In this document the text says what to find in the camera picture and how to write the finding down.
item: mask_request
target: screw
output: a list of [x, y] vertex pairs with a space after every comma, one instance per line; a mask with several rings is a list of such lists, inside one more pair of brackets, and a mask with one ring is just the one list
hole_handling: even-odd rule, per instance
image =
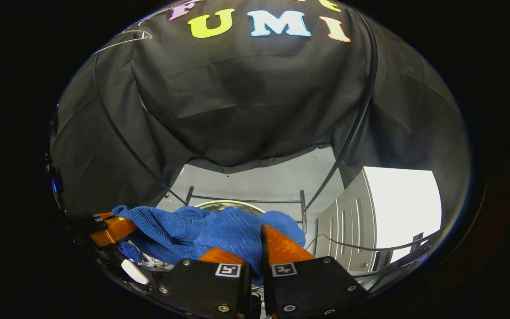
[[296, 306], [295, 305], [288, 305], [288, 306], [285, 306], [283, 308], [283, 310], [286, 311], [286, 312], [295, 311], [296, 310]]
[[229, 311], [229, 307], [221, 305], [221, 306], [218, 306], [218, 310], [221, 311], [221, 312], [228, 312]]

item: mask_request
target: black fabric cover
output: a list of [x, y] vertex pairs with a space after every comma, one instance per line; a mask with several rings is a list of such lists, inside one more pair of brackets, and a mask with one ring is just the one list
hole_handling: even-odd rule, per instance
[[[225, 174], [275, 165], [321, 145], [337, 155], [367, 84], [370, 42], [352, 9], [308, 0], [204, 0], [188, 14], [150, 16], [128, 30], [153, 39], [100, 53], [97, 86], [131, 147], [168, 185], [186, 163]], [[192, 36], [188, 21], [234, 8], [233, 25], [210, 38]], [[304, 12], [312, 36], [251, 36], [252, 10], [276, 17]], [[342, 22], [351, 42], [328, 37], [319, 16]], [[413, 48], [366, 17], [378, 45], [374, 101], [342, 162], [347, 186], [362, 166], [432, 170], [443, 222], [463, 202], [470, 154], [462, 117], [444, 81]], [[105, 44], [141, 34], [120, 34]], [[70, 215], [119, 204], [155, 206], [166, 191], [139, 166], [108, 125], [92, 82], [95, 56], [80, 68], [58, 107], [51, 157], [62, 172]]]

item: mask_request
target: yellow letter u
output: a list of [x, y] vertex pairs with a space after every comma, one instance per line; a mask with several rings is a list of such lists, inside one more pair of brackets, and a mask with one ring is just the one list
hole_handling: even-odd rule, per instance
[[235, 9], [224, 9], [218, 12], [215, 12], [215, 15], [220, 16], [221, 24], [217, 28], [208, 29], [206, 25], [206, 21], [210, 17], [209, 14], [205, 16], [199, 16], [198, 18], [194, 18], [188, 21], [190, 24], [190, 28], [192, 30], [192, 35], [196, 38], [210, 38], [211, 36], [215, 36], [218, 34], [222, 34], [225, 31], [228, 31], [231, 28], [231, 12], [234, 12]]

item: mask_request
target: colorful letter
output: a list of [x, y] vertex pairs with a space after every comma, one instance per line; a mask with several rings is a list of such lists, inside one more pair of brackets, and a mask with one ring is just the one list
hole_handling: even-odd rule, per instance
[[276, 34], [281, 34], [285, 27], [289, 25], [289, 29], [286, 30], [288, 35], [312, 35], [304, 26], [304, 21], [302, 20], [304, 14], [302, 12], [287, 10], [283, 12], [281, 17], [278, 19], [267, 10], [255, 10], [253, 12], [247, 12], [247, 15], [253, 17], [253, 25], [255, 29], [251, 32], [252, 36], [264, 36], [271, 34], [271, 31], [267, 30], [265, 25], [269, 26], [269, 28], [275, 31]]
[[337, 4], [332, 4], [332, 2], [329, 2], [328, 0], [318, 0], [318, 1], [320, 1], [320, 4], [322, 4], [322, 6], [325, 6], [328, 9], [334, 10], [335, 12], [342, 12], [342, 10], [336, 8], [338, 6]]
[[206, 26], [206, 20], [210, 17], [209, 14], [199, 16], [198, 18], [188, 21], [190, 29], [192, 30], [192, 35], [196, 38], [210, 38], [211, 36], [219, 35], [228, 31], [231, 28], [232, 23], [231, 12], [234, 11], [235, 9], [224, 9], [215, 12], [215, 15], [220, 16], [220, 26], [213, 29], [208, 29]]
[[352, 42], [350, 38], [348, 38], [342, 27], [340, 26], [342, 23], [336, 19], [327, 18], [325, 16], [320, 16], [320, 19], [326, 22], [326, 26], [330, 29], [330, 34], [328, 36], [334, 40], [343, 41], [343, 42]]
[[188, 9], [193, 8], [196, 6], [197, 0], [188, 1], [185, 4], [181, 4], [180, 6], [172, 8], [172, 17], [170, 17], [168, 20], [173, 20], [178, 18], [179, 16], [184, 16], [188, 13]]

